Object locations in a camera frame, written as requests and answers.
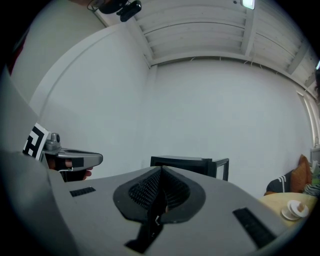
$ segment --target black strip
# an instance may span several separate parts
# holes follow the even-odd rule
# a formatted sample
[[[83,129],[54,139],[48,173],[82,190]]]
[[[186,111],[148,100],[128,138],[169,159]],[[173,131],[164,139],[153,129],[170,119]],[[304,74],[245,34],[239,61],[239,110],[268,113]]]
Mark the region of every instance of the black strip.
[[[72,167],[84,167],[85,166],[85,159],[83,157],[78,158],[71,158]]]
[[[233,214],[258,248],[272,242],[276,237],[257,219],[248,208],[237,209]]]
[[[92,186],[70,191],[71,196],[77,197],[96,191]]]
[[[79,153],[79,154],[98,154],[98,153],[94,153],[94,152],[88,152],[88,151],[82,151],[82,150],[76,150],[76,149],[65,149],[64,150],[67,153]]]

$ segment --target black frame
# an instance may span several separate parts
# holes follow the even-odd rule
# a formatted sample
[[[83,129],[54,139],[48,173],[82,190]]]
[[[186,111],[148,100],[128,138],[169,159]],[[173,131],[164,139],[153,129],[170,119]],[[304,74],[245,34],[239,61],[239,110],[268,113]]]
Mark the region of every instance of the black frame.
[[[202,167],[203,172],[197,172],[202,175],[217,178],[217,169],[223,166],[223,180],[228,181],[229,177],[229,158],[219,159],[212,161],[212,158],[200,158],[200,157],[182,157],[182,156],[151,156],[150,166],[172,166],[180,169],[184,169],[182,166],[177,167],[177,165],[187,165],[191,167]]]
[[[213,164],[213,177],[217,178],[217,169],[223,166],[223,180],[228,181],[229,178],[229,158],[220,159],[212,162]]]

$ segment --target black slot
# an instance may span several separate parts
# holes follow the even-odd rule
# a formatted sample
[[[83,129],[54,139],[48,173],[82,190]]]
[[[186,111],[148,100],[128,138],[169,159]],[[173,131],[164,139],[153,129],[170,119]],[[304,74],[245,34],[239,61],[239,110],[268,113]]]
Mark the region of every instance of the black slot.
[[[96,191],[92,186],[70,191],[71,196],[78,197]]]
[[[248,208],[234,210],[233,214],[258,248],[266,246],[276,238]]]

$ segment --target white ceiling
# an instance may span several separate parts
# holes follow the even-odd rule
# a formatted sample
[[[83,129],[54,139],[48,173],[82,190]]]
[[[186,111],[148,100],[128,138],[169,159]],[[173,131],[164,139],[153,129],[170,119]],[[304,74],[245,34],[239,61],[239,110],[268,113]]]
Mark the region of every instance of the white ceiling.
[[[142,10],[127,26],[136,39],[143,37],[138,41],[145,44],[150,65],[193,57],[235,58],[282,73],[313,94],[319,58],[275,2],[255,0],[254,10],[240,0],[141,2]]]

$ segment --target table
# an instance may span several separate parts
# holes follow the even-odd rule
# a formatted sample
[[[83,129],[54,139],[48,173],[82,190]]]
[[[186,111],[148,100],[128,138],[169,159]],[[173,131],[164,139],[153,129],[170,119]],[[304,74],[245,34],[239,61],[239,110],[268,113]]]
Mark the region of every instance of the table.
[[[288,226],[291,227],[295,223],[299,222],[301,220],[287,220],[285,219],[281,214],[281,209],[287,205],[288,201],[290,200],[297,200],[300,202],[303,202],[306,206],[309,208],[309,214],[313,210],[317,198],[313,195],[308,194],[301,194],[301,193],[274,193],[274,194],[268,194],[259,199],[259,201],[266,206],[268,206],[270,209],[272,209],[277,215],[281,216],[283,219],[283,222]]]

